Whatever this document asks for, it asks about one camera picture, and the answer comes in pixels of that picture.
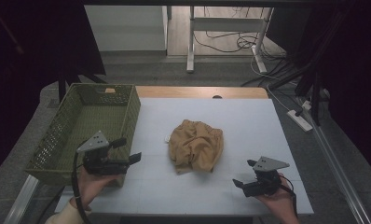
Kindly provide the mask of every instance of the white tabletop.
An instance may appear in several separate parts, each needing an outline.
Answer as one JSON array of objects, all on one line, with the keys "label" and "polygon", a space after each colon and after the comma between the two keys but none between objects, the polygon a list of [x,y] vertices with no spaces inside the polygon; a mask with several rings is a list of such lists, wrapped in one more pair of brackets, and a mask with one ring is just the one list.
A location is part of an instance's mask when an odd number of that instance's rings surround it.
[{"label": "white tabletop", "polygon": [[[268,214],[257,199],[246,198],[232,179],[255,181],[247,160],[261,156],[285,161],[280,172],[295,187],[298,214],[312,214],[273,103],[269,99],[141,98],[131,154],[142,152],[120,188],[105,188],[90,205],[95,213],[151,216],[258,216]],[[223,130],[224,150],[213,173],[178,175],[165,136],[184,119]],[[56,212],[73,196],[66,187]]]}]

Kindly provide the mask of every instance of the crumpled cloth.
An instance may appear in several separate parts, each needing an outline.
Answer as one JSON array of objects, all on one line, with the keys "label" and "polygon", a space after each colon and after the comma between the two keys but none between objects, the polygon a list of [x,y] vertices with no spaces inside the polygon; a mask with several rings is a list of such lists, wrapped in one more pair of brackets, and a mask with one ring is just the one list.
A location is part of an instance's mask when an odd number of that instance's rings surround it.
[{"label": "crumpled cloth", "polygon": [[183,120],[169,141],[169,154],[177,173],[212,172],[223,152],[223,131],[200,122]]}]

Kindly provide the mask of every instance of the human hand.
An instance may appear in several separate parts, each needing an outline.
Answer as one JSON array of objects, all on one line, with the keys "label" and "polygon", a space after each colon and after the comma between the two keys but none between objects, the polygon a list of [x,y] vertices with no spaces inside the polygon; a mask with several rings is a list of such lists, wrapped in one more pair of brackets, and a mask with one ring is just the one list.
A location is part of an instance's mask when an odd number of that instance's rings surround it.
[{"label": "human hand", "polygon": [[[289,188],[287,180],[281,176],[282,185]],[[256,196],[256,199],[261,201],[270,212],[277,217],[282,224],[298,224],[298,218],[295,216],[293,207],[293,199],[289,192],[284,189],[278,189],[276,193],[270,196],[260,195]]]},{"label": "human hand", "polygon": [[[90,210],[89,204],[102,191],[110,181],[120,178],[121,175],[90,175],[84,166],[80,169],[78,188],[84,210]],[[72,198],[70,204],[77,208],[76,199]]]}]

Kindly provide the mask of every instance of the basket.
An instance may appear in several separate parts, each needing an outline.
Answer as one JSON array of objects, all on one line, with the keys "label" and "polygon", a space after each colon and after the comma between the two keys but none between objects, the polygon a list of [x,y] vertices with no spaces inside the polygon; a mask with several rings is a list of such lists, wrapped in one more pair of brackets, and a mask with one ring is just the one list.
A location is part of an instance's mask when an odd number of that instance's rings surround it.
[{"label": "basket", "polygon": [[[73,158],[81,143],[102,131],[108,141],[127,138],[127,145],[113,148],[110,157],[127,160],[140,100],[133,85],[73,84],[40,140],[25,172],[47,185],[71,185]],[[83,155],[78,156],[82,163]],[[117,185],[123,185],[124,177]]]}]

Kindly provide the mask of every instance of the sleeve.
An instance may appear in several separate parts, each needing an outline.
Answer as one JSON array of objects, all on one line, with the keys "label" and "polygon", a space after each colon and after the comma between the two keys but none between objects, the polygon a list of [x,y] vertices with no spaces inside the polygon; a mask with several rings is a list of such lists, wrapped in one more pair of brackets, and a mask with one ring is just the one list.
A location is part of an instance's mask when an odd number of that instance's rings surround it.
[{"label": "sleeve", "polygon": [[[91,214],[92,211],[86,211],[87,216]],[[55,214],[54,216],[47,219],[46,224],[82,224],[83,219],[78,214],[76,208],[74,208],[69,202],[61,210],[60,213]]]}]

